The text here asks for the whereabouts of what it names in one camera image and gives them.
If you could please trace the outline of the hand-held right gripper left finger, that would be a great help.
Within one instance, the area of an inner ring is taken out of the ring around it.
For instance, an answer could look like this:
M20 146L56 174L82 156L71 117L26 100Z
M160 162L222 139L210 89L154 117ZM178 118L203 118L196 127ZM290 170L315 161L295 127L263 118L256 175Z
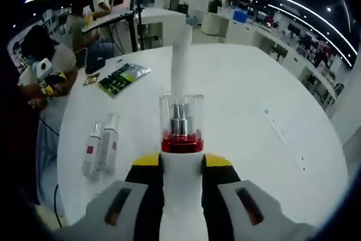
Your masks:
M159 240L163 214L163 165L159 153L136 159L125 180L91 200L75 224L54 232L55 240Z

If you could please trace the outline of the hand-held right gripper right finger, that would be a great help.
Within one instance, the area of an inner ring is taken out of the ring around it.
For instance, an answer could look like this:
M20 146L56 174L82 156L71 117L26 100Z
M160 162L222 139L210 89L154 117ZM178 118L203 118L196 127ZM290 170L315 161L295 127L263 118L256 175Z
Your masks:
M202 160L202 208L209 240L311 240L317 229L283 214L280 203L237 175L224 157Z

